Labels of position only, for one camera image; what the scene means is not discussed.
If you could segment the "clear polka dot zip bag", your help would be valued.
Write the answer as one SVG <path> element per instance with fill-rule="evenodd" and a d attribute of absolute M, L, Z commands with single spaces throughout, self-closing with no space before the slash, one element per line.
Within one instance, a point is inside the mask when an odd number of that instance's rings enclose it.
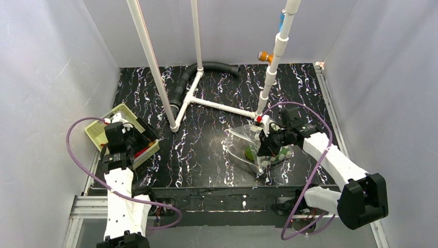
<path fill-rule="evenodd" d="M 227 153 L 262 175 L 269 165 L 292 157 L 296 139 L 285 127 L 263 116 L 256 124 L 246 124 L 226 131 Z"/>

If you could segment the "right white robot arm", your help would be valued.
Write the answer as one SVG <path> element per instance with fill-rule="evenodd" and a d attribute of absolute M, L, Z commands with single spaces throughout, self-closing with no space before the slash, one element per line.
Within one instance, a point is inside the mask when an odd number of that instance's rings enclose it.
<path fill-rule="evenodd" d="M 267 115 L 256 118 L 263 126 L 257 155 L 278 157 L 281 148 L 298 146 L 317 159 L 317 165 L 339 187 L 336 192 L 311 182 L 305 184 L 297 191 L 298 197 L 289 210 L 291 216 L 302 209 L 320 209 L 339 216 L 351 230 L 388 216 L 386 181 L 382 175 L 370 174 L 353 163 L 317 126 L 307 123 L 296 107 L 281 111 L 280 118 L 282 124 L 278 128 L 273 127 L 274 122 Z"/>

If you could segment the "green fake fruit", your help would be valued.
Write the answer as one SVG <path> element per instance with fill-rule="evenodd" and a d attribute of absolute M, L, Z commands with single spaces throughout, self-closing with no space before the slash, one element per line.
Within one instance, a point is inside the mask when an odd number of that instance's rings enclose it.
<path fill-rule="evenodd" d="M 255 161 L 257 159 L 257 153 L 257 146 L 247 145 L 244 149 L 244 155 L 250 161 Z"/>

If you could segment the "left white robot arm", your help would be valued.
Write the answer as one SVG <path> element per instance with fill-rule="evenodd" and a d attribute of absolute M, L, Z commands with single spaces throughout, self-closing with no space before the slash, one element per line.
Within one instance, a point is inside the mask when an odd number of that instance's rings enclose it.
<path fill-rule="evenodd" d="M 107 142 L 100 151 L 107 189 L 107 222 L 97 247 L 150 247 L 145 232 L 151 205 L 148 190 L 132 189 L 139 132 L 121 114 L 105 119 Z"/>

